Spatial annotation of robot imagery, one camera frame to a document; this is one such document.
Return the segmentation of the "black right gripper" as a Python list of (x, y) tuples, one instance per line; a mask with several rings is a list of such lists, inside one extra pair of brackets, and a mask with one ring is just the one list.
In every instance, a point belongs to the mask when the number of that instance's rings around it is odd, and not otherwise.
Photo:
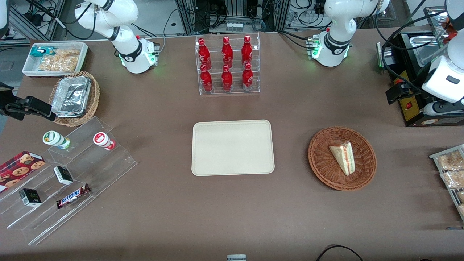
[(6, 117), (36, 115), (49, 121), (55, 121), (56, 114), (52, 106), (33, 96), (20, 99), (13, 94), (13, 87), (0, 83), (0, 114)]

